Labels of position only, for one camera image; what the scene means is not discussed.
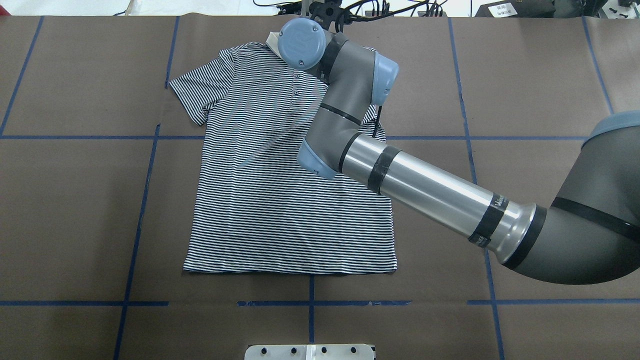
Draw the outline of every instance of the blue joint cap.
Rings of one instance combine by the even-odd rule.
[[[373,90],[371,92],[371,104],[381,106],[387,100],[387,95],[396,82],[400,67],[395,61],[382,56],[376,51],[376,60],[373,67]]]
[[[598,135],[632,126],[640,126],[640,110],[625,111],[623,113],[609,115],[596,125],[589,135],[589,138],[582,143],[582,146]]]
[[[305,17],[287,21],[278,37],[278,50],[282,59],[297,70],[316,66],[325,47],[324,30],[317,22]]]
[[[298,164],[306,170],[325,179],[333,179],[333,177],[338,174],[337,171],[330,168],[318,155],[316,155],[309,144],[307,144],[306,139],[302,140],[302,145],[298,151]]]

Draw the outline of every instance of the black tape band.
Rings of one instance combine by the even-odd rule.
[[[387,146],[382,150],[382,153],[378,156],[376,163],[373,165],[371,174],[369,174],[369,180],[367,181],[367,187],[369,190],[374,193],[380,193],[380,185],[382,185],[382,180],[384,180],[387,175],[389,165],[391,165],[394,158],[400,151],[400,149],[393,146]]]
[[[335,59],[338,57],[338,53],[347,41],[349,41],[347,36],[343,33],[337,33],[333,36],[329,44],[327,44],[324,54],[320,59],[320,71],[325,83],[329,83],[329,75],[331,74],[331,69],[333,68]]]
[[[590,206],[586,206],[579,202],[575,202],[562,197],[556,197],[551,206],[554,208],[565,210],[569,213],[589,220],[590,222],[594,222],[602,227],[613,231],[614,233],[618,233],[628,238],[629,240],[640,243],[640,227],[617,218],[611,214],[607,214],[598,209],[594,209]]]
[[[469,236],[468,240],[480,247],[489,245],[491,235],[493,235],[493,232],[498,228],[507,205],[509,205],[509,199],[493,193],[491,203],[487,206],[482,219],[480,219],[480,223],[478,223],[476,230]]]
[[[351,144],[356,140],[356,138],[358,136],[362,135],[362,133],[355,133],[350,139],[349,142],[347,143],[347,146],[344,147],[344,150],[342,150],[342,155],[340,155],[340,162],[338,163],[338,172],[342,172],[342,164],[344,164],[344,158],[347,156],[347,152],[349,152],[349,148],[351,147]]]
[[[340,109],[336,109],[331,105],[327,105],[325,103],[321,103],[320,104],[321,108],[325,108],[327,110],[329,110],[332,113],[336,113],[338,115],[340,115],[341,117],[344,117],[345,119],[351,120],[352,122],[356,123],[356,125],[360,125],[360,120],[356,119],[354,116],[347,114],[346,112],[340,110]]]
[[[531,224],[529,224],[527,233],[524,234],[522,241],[511,257],[504,262],[504,266],[513,270],[522,263],[527,255],[529,255],[529,251],[531,251],[533,245],[536,243],[538,235],[540,235],[540,231],[542,230],[542,226],[545,224],[546,218],[547,209],[536,206],[536,212],[533,213],[533,219],[531,220]]]

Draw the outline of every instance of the white mounting plate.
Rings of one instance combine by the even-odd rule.
[[[366,344],[253,345],[244,360],[375,360],[373,349]]]

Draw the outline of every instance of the striped polo shirt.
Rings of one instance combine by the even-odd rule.
[[[397,268],[391,201],[342,174],[301,168],[327,86],[252,42],[169,82],[206,124],[184,269],[368,274]],[[360,132],[372,135],[371,106]],[[376,138],[385,141],[381,127]]]

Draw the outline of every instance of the grid line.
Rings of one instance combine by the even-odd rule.
[[[29,46],[29,51],[27,52],[27,56],[24,59],[22,68],[20,69],[20,75],[18,75],[18,80],[16,80],[15,82],[15,87],[13,88],[11,99],[9,100],[9,104],[7,104],[6,106],[6,111],[4,112],[2,124],[0,125],[0,136],[4,133],[4,128],[6,127],[6,123],[9,121],[9,114],[11,113],[11,108],[13,107],[15,96],[18,94],[18,89],[20,88],[20,84],[22,83],[22,77],[24,76],[24,72],[27,70],[27,65],[29,64],[29,59],[31,59],[31,53],[33,52],[33,48],[35,47],[36,41],[38,40],[38,35],[40,34],[40,29],[42,28],[43,21],[44,21],[44,16],[41,16],[40,20],[38,21],[38,27],[36,28],[36,31],[33,34],[33,39],[31,39],[31,45]]]
[[[116,346],[113,353],[113,359],[118,360],[120,357],[120,347],[122,345],[122,336],[124,334],[124,326],[127,320],[127,308],[129,307],[129,298],[131,296],[131,286],[133,284],[133,274],[136,268],[136,258],[138,256],[138,246],[140,244],[140,235],[142,234],[142,223],[147,207],[147,195],[149,193],[149,181],[151,180],[151,172],[154,167],[156,158],[156,148],[158,144],[158,135],[160,134],[160,124],[156,126],[154,143],[151,146],[151,155],[149,156],[149,166],[147,168],[147,178],[145,180],[145,189],[142,193],[142,202],[140,204],[140,215],[138,217],[138,226],[136,227],[136,239],[133,243],[133,251],[131,254],[131,264],[129,265],[129,275],[127,276],[127,287],[125,289],[124,301],[122,304],[122,312],[120,314],[120,326],[118,327],[118,335],[116,337]]]
[[[585,141],[588,136],[405,136],[390,135],[387,140],[505,140],[505,141]],[[4,140],[154,140],[152,135],[0,135]],[[158,140],[204,140],[204,135],[159,135]]]
[[[180,17],[175,17],[175,24],[173,25],[173,38],[171,40],[171,50],[169,50],[169,60],[166,62],[166,78],[164,79],[164,88],[169,86],[169,76],[171,75],[171,64],[173,62],[173,51],[175,50],[175,38],[178,35],[178,25],[180,24]]]
[[[598,75],[598,81],[600,82],[600,87],[602,88],[602,94],[604,95],[605,101],[607,101],[609,114],[612,115],[613,107],[611,106],[611,99],[609,98],[607,87],[604,85],[604,80],[602,79],[602,74],[600,73],[600,66],[598,66],[598,60],[596,59],[596,54],[593,52],[593,44],[591,43],[591,37],[589,35],[589,26],[587,25],[587,18],[585,16],[582,17],[582,27],[584,28],[584,35],[587,38],[587,45],[589,46],[589,52],[591,53],[591,61],[593,61],[593,66],[596,69],[596,75]]]
[[[469,132],[469,125],[467,121],[467,109],[465,107],[465,101],[462,96],[462,81],[460,78],[460,68],[458,66],[458,55],[456,53],[456,41],[453,32],[453,22],[451,18],[447,18],[449,22],[449,37],[451,38],[451,52],[453,55],[453,65],[456,71],[456,81],[458,83],[458,97],[460,99],[460,111],[462,112],[463,124],[465,127],[465,138],[467,143],[467,154],[469,159],[469,167],[471,169],[471,178],[473,179],[474,184],[478,184],[477,176],[476,176],[476,164],[474,163],[474,155],[473,149],[471,147],[471,134]],[[491,271],[491,261],[489,259],[489,254],[485,250],[484,251],[484,265],[486,268],[486,278],[487,283],[489,285],[489,294],[491,297],[491,309],[493,313],[493,327],[495,329],[495,337],[498,346],[498,355],[500,360],[504,360],[504,347],[502,344],[502,331],[500,330],[500,317],[498,315],[498,305],[495,301],[495,288],[493,287],[493,274]]]
[[[316,302],[316,277],[309,275],[309,343],[316,342],[316,325],[315,325],[315,302]]]
[[[267,301],[239,301],[239,307],[244,306],[407,306],[411,300],[267,300]]]

